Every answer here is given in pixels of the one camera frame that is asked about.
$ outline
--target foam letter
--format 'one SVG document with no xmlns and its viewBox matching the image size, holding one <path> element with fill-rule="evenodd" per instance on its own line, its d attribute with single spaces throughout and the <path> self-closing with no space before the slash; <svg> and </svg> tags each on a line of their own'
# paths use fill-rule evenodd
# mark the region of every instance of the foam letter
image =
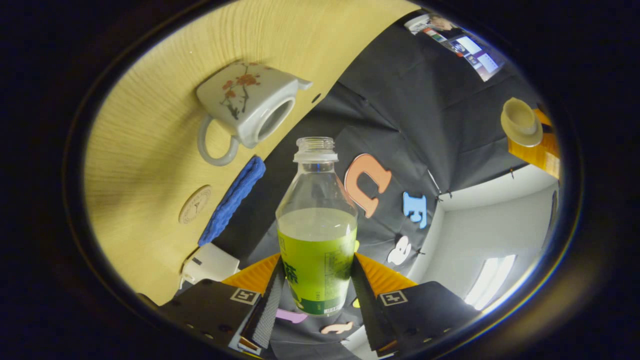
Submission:
<svg viewBox="0 0 640 360">
<path fill-rule="evenodd" d="M 411 243 L 409 243 L 409 238 L 403 236 L 398 240 L 396 247 L 389 252 L 387 256 L 387 262 L 394 263 L 396 265 L 400 265 L 404 263 L 406 258 L 409 257 L 409 253 L 411 252 Z"/>
<path fill-rule="evenodd" d="M 378 163 L 378 160 L 370 154 L 358 155 L 347 169 L 344 175 L 344 187 L 349 196 L 365 211 L 365 217 L 370 218 L 378 207 L 377 197 L 371 199 L 358 187 L 360 174 L 367 174 L 376 184 L 378 192 L 383 193 L 391 182 L 391 171 Z"/>
<path fill-rule="evenodd" d="M 333 325 L 325 326 L 324 329 L 320 331 L 320 333 L 328 334 L 330 331 L 335 331 L 336 334 L 342 334 L 345 331 L 351 330 L 352 327 L 353 322 L 335 323 Z"/>
<path fill-rule="evenodd" d="M 403 211 L 406 217 L 411 214 L 409 219 L 412 222 L 419 222 L 420 228 L 427 226 L 427 197 L 410 197 L 407 192 L 402 194 Z"/>
<path fill-rule="evenodd" d="M 300 323 L 307 318 L 307 314 L 294 313 L 292 311 L 286 311 L 283 309 L 276 310 L 276 317 L 284 320 L 288 320 L 292 323 Z"/>
</svg>

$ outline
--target white wall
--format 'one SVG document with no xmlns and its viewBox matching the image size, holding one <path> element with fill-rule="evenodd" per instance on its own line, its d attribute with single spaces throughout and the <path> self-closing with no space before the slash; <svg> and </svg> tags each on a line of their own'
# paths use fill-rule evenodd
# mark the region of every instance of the white wall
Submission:
<svg viewBox="0 0 640 360">
<path fill-rule="evenodd" d="M 407 274 L 407 278 L 409 278 L 409 280 L 415 281 L 419 284 L 422 281 L 424 273 L 427 271 L 427 267 L 429 267 L 433 253 L 438 245 L 440 232 L 442 231 L 442 224 L 444 223 L 444 216 L 444 208 L 442 206 L 437 206 L 436 211 L 433 213 L 433 218 L 431 219 L 431 227 L 427 232 L 427 237 L 424 239 L 424 244 L 421 249 L 416 249 L 420 250 L 424 255 L 419 255 L 415 259 L 413 266 Z"/>
<path fill-rule="evenodd" d="M 444 195 L 438 205 L 443 207 L 445 212 L 488 206 L 537 193 L 556 183 L 557 180 L 544 170 L 527 165 L 514 171 L 513 176 L 507 174 L 458 190 L 453 193 L 453 197 Z"/>
<path fill-rule="evenodd" d="M 486 259 L 516 254 L 509 277 L 496 297 L 502 295 L 540 253 L 556 189 L 554 183 L 506 202 L 447 211 L 421 282 L 437 281 L 464 299 Z"/>
</svg>

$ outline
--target blue sponge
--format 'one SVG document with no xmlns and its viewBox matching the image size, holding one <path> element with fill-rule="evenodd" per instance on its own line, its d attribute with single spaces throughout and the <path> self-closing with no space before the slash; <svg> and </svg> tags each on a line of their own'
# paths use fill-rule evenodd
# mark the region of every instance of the blue sponge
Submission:
<svg viewBox="0 0 640 360">
<path fill-rule="evenodd" d="M 198 246 L 210 243 L 213 239 L 217 238 L 222 230 L 227 227 L 229 219 L 236 212 L 240 202 L 249 195 L 251 189 L 263 175 L 266 167 L 264 162 L 257 156 L 254 156 L 244 166 L 240 174 L 236 178 L 222 201 L 218 204 L 216 211 L 211 215 L 211 219 L 205 227 L 200 239 L 198 240 Z"/>
</svg>

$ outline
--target small cup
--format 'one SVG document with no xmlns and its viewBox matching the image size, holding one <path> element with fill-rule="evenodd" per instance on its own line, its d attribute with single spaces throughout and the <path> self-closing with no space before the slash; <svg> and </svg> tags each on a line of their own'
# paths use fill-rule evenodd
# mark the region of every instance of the small cup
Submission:
<svg viewBox="0 0 640 360">
<path fill-rule="evenodd" d="M 507 136 L 526 147 L 534 147 L 542 141 L 542 123 L 526 102 L 510 98 L 504 103 L 500 124 Z"/>
<path fill-rule="evenodd" d="M 203 159 L 215 166 L 230 163 L 238 145 L 252 149 L 271 135 L 296 103 L 298 90 L 311 87 L 311 81 L 258 64 L 237 61 L 211 76 L 196 89 L 207 109 L 198 132 L 198 150 Z M 212 120 L 231 134 L 229 150 L 212 158 L 205 142 Z"/>
</svg>

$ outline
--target bottle cap opening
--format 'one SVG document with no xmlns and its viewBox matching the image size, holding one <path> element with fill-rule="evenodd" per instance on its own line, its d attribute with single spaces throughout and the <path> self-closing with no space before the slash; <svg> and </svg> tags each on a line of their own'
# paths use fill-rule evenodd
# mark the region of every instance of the bottle cap opening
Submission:
<svg viewBox="0 0 640 360">
<path fill-rule="evenodd" d="M 328 163 L 338 161 L 333 151 L 333 139 L 325 136 L 299 138 L 296 141 L 298 152 L 293 156 L 295 163 Z"/>
</svg>

